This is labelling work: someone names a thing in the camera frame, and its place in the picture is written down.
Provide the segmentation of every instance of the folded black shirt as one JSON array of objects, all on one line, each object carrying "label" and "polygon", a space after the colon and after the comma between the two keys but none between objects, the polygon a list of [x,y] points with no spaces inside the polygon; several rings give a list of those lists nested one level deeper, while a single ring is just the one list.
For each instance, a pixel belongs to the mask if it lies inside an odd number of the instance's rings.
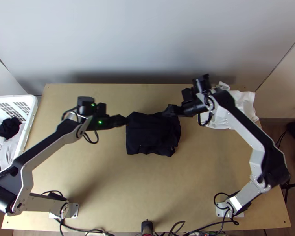
[{"label": "folded black shirt", "polygon": [[133,112],[126,126],[127,154],[155,153],[171,157],[181,135],[179,119],[162,113],[146,115]]}]

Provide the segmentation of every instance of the white wall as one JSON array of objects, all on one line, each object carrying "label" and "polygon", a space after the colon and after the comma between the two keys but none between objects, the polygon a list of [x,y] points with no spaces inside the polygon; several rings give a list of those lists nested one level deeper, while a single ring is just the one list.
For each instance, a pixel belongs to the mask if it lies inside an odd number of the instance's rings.
[{"label": "white wall", "polygon": [[295,118],[295,46],[256,92],[259,117]]},{"label": "white wall", "polygon": [[0,57],[36,94],[83,74],[146,72],[209,72],[255,90],[294,41],[295,0],[0,1]]},{"label": "white wall", "polygon": [[0,96],[24,94],[27,94],[27,92],[25,92],[11,73],[0,62]]}]

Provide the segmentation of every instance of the metal mounting plate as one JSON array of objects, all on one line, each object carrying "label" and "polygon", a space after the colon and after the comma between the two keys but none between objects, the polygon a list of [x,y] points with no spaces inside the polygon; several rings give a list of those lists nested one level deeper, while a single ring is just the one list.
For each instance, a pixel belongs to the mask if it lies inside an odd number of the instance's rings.
[{"label": "metal mounting plate", "polygon": [[[68,210],[68,213],[66,214],[65,218],[75,219],[75,218],[77,218],[78,212],[79,212],[79,204],[78,203],[69,203],[69,210]],[[60,216],[57,216],[52,213],[49,213],[49,218],[61,219]]]},{"label": "metal mounting plate", "polygon": [[[225,202],[222,202],[222,203],[216,203],[216,204],[218,204],[218,206],[221,207],[221,208],[224,208],[224,207],[228,207],[228,206],[229,206],[229,205],[227,205]],[[216,211],[216,216],[217,216],[217,217],[224,217],[224,215],[225,215],[227,209],[222,210],[222,209],[219,209],[219,208],[217,208],[217,207],[215,206],[215,211]],[[226,217],[227,217],[227,218],[231,218],[231,217],[232,217],[232,211],[229,210],[229,211],[227,212],[227,214],[226,214]],[[234,216],[234,217],[244,217],[244,213],[242,212],[242,213],[240,213],[240,214],[238,214],[238,215],[236,215],[236,216]]]}]

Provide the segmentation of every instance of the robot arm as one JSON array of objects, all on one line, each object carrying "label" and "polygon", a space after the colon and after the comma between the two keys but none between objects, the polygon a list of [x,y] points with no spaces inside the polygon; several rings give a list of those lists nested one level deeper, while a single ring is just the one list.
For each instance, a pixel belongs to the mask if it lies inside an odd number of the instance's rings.
[{"label": "robot arm", "polygon": [[[71,114],[67,117],[75,117],[75,120],[63,119],[68,112]],[[69,203],[66,198],[53,192],[48,196],[31,193],[32,171],[65,144],[78,141],[86,131],[111,129],[126,124],[127,120],[121,115],[106,115],[106,104],[95,104],[90,97],[79,97],[77,107],[66,111],[63,118],[56,132],[24,152],[0,172],[0,211],[3,213],[13,216],[23,211],[47,211],[51,213],[51,218],[77,217],[77,203]]]},{"label": "robot arm", "polygon": [[[245,211],[251,201],[271,188],[284,184],[290,177],[284,154],[275,147],[273,140],[251,121],[236,106],[227,90],[211,88],[208,75],[193,80],[193,87],[182,91],[182,106],[169,105],[166,115],[191,117],[198,115],[199,125],[205,126],[217,112],[225,113],[229,125],[252,147],[249,165],[250,181],[238,192],[231,194],[224,202],[217,203],[216,212],[232,218]],[[209,112],[208,121],[200,123],[200,113]]]}]

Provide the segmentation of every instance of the floor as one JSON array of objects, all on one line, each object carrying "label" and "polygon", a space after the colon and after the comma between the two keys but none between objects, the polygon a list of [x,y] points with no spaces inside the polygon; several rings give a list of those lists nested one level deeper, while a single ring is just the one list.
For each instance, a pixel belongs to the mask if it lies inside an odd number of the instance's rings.
[{"label": "floor", "polygon": [[[285,131],[285,123],[282,122],[261,122],[264,131],[276,141],[279,136]],[[295,140],[290,134],[286,134],[280,149],[284,152],[288,170],[291,174],[291,182],[295,183]],[[287,209],[291,220],[291,228],[284,229],[267,229],[268,236],[292,236],[295,235],[295,188],[288,192]],[[263,230],[246,230],[246,231],[228,231],[227,235],[232,236],[263,236],[266,235]],[[39,232],[39,231],[22,231],[15,230],[13,236],[59,236],[59,232]],[[84,233],[68,232],[66,236],[82,236]],[[117,236],[135,236],[135,233],[120,233]]]}]

